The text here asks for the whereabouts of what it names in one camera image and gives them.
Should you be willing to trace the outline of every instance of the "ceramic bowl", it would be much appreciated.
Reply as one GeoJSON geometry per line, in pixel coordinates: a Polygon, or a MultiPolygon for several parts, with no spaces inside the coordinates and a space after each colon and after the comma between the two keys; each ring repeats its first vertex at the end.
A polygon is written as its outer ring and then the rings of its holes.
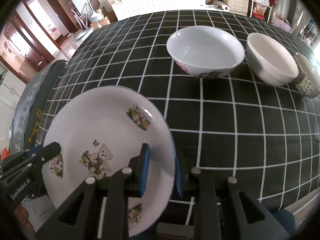
{"type": "Polygon", "coordinates": [[[210,26],[178,30],[169,37],[167,50],[180,68],[200,78],[226,76],[244,59],[244,48],[237,38],[210,26]]]}
{"type": "Polygon", "coordinates": [[[53,120],[44,146],[58,142],[61,154],[43,166],[53,204],[62,202],[87,177],[101,179],[128,166],[150,145],[147,187],[142,198],[129,198],[129,235],[149,228],[172,193],[175,149],[162,114],[145,97],[124,87],[100,87],[75,97],[53,120]]]}
{"type": "Polygon", "coordinates": [[[320,76],[311,62],[301,53],[294,56],[297,62],[299,75],[294,83],[303,95],[315,98],[320,94],[320,76]]]}
{"type": "Polygon", "coordinates": [[[298,76],[298,66],[290,52],[267,35],[249,34],[246,55],[253,72],[269,85],[283,86],[298,76]]]}

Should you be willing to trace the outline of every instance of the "table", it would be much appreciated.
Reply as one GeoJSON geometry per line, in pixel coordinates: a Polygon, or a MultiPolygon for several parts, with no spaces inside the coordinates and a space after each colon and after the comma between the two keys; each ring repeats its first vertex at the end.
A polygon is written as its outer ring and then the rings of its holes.
{"type": "MultiPolygon", "coordinates": [[[[49,97],[37,143],[43,143],[54,116],[75,96],[119,85],[156,105],[186,159],[211,170],[217,188],[234,175],[270,210],[318,188],[319,98],[303,97],[293,84],[266,85],[246,60],[224,78],[189,76],[171,59],[166,41],[191,25],[224,29],[244,47],[249,33],[264,33],[292,55],[300,52],[318,65],[302,41],[253,18],[192,10],[128,18],[93,32],[76,51],[49,97]]],[[[173,197],[160,220],[192,224],[193,204],[193,198],[173,197]]]]}

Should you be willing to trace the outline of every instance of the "blue gripper pad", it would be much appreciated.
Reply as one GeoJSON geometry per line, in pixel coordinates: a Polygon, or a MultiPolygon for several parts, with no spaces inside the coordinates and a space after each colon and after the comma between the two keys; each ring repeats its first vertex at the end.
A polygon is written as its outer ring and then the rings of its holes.
{"type": "Polygon", "coordinates": [[[41,150],[42,148],[43,148],[43,144],[40,144],[40,145],[32,148],[31,150],[28,150],[28,151],[26,152],[26,157],[27,157],[27,158],[30,158],[31,155],[33,155],[33,154],[36,153],[37,151],[41,150]]]}
{"type": "Polygon", "coordinates": [[[176,158],[176,187],[179,193],[179,196],[183,196],[183,187],[182,187],[182,174],[179,166],[179,161],[176,158]]]}
{"type": "Polygon", "coordinates": [[[150,160],[150,145],[148,145],[144,152],[144,160],[143,160],[143,167],[140,177],[140,192],[141,196],[144,195],[147,187],[147,177],[148,177],[148,169],[149,169],[149,160],[150,160]]]}

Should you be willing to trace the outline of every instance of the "screw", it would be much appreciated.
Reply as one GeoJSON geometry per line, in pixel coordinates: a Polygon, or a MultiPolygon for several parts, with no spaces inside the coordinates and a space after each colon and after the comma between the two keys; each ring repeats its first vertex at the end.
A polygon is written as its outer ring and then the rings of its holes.
{"type": "Polygon", "coordinates": [[[198,168],[198,167],[193,167],[193,168],[191,169],[191,172],[192,172],[193,174],[200,174],[200,173],[201,173],[201,169],[198,168]]]}
{"type": "Polygon", "coordinates": [[[94,177],[87,177],[85,179],[86,184],[93,184],[96,181],[94,177]]]}
{"type": "Polygon", "coordinates": [[[231,176],[228,178],[228,182],[231,184],[236,184],[238,182],[238,180],[236,177],[231,176]]]}
{"type": "Polygon", "coordinates": [[[123,174],[130,174],[132,172],[132,169],[130,167],[124,167],[122,169],[123,174]]]}

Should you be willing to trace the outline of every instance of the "white cabinet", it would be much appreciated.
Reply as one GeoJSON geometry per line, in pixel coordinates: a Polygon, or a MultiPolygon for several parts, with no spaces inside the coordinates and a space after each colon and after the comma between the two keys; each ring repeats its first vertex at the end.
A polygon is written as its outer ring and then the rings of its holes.
{"type": "Polygon", "coordinates": [[[12,72],[8,71],[3,80],[3,84],[7,86],[11,91],[13,91],[18,96],[22,95],[26,84],[23,83],[19,78],[17,78],[12,72]]]}
{"type": "Polygon", "coordinates": [[[118,20],[121,21],[154,12],[204,9],[205,0],[122,0],[111,6],[118,20]]]}
{"type": "Polygon", "coordinates": [[[0,101],[0,139],[9,137],[9,129],[11,127],[14,110],[0,101]]]}
{"type": "Polygon", "coordinates": [[[17,108],[20,97],[9,88],[7,88],[4,84],[2,84],[0,86],[0,100],[15,110],[17,108]]]}

